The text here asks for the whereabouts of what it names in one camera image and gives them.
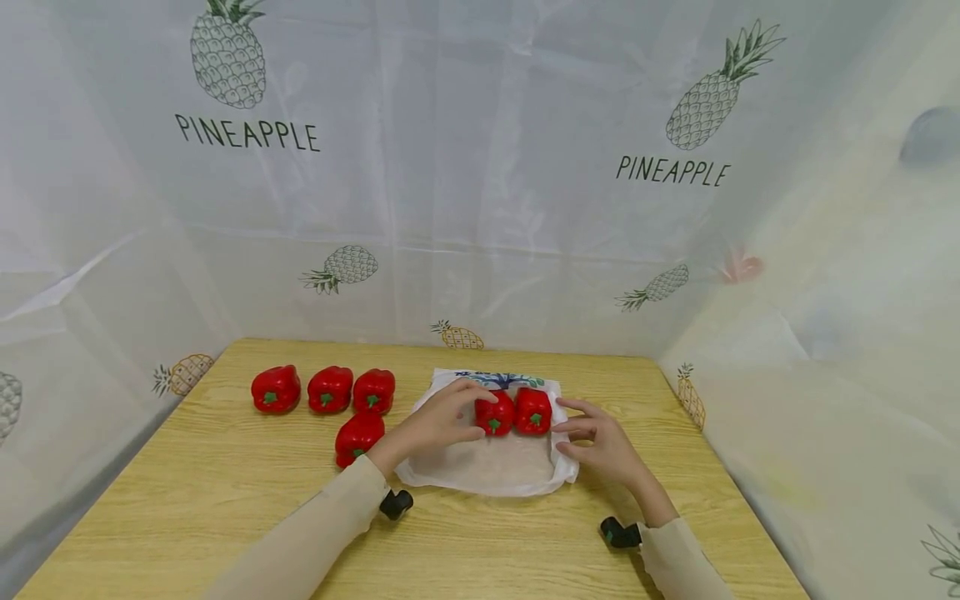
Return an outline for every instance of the red bell pepper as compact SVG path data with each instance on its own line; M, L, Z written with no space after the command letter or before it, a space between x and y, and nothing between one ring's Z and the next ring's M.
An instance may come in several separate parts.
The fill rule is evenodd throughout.
M337 467L347 468L366 454L386 432L383 417L376 413L357 413L337 432L334 449L337 452Z
M541 436L550 431L551 417L553 409L550 408L550 396L546 392L533 388L520 388L516 391L514 427L517 433Z
M394 406L396 379L381 369L370 369L357 377L353 385L353 410L358 413L385 415Z
M310 410L315 413L339 413L350 406L353 371L347 367L327 367L317 372L306 386Z
M253 406L261 413L289 413L300 404L300 378L293 365L273 367L253 378Z
M496 403L476 400L473 410L477 415L477 426L482 427L488 436L500 438L510 433L514 424L514 402L506 390L491 390L491 394L496 396Z

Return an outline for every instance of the sleeve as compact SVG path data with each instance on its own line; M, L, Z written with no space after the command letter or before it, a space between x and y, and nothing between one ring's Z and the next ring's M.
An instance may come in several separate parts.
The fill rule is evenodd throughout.
M307 600L354 538L370 528L390 487L366 456L254 544L207 592L229 600Z
M733 600L682 518L657 529L640 528L640 555L666 600Z

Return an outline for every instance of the cloth bag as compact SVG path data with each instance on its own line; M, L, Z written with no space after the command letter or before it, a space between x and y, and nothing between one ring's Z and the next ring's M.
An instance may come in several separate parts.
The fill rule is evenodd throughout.
M557 404L560 383L531 375L506 372L435 369L430 389L414 404L414 412L440 389L458 377L469 377L492 390L506 390L513 397L516 389L543 390L553 409L551 426L566 420L566 411ZM473 406L464 410L461 423L472 426ZM563 456L557 444L569 442L565 433L546 436L520 436L515 431L502 438L485 438L413 456L396 468L396 475L412 487L437 486L488 496L532 496L551 493L573 483L580 464Z

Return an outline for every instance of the tabletop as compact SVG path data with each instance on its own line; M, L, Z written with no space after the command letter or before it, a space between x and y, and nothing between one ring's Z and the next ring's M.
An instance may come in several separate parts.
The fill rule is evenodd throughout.
M255 339L221 355L17 597L202 594L338 472L333 439L347 414L313 415L305 393L288 415L252 407L252 378L285 364L297 366L304 388L332 364L390 369L397 388L388 427L426 391L435 367L556 379L565 396L620 420L739 600L807 598L649 359ZM635 502L586 468L576 483L534 498L411 492L414 508L396 523L377 516L314 598L661 598L637 552L610 550L598 533L610 515L639 520Z

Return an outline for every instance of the black device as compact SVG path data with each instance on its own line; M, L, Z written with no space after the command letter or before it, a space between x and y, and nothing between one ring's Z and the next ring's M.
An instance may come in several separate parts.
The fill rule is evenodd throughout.
M640 528L634 523L624 527L615 516L608 516L600 523L600 535L611 548L638 548L643 543Z
M414 497L406 490L400 490L394 493L393 490L387 492L387 497L380 502L380 512L387 516L391 521L400 520L407 514L414 505Z

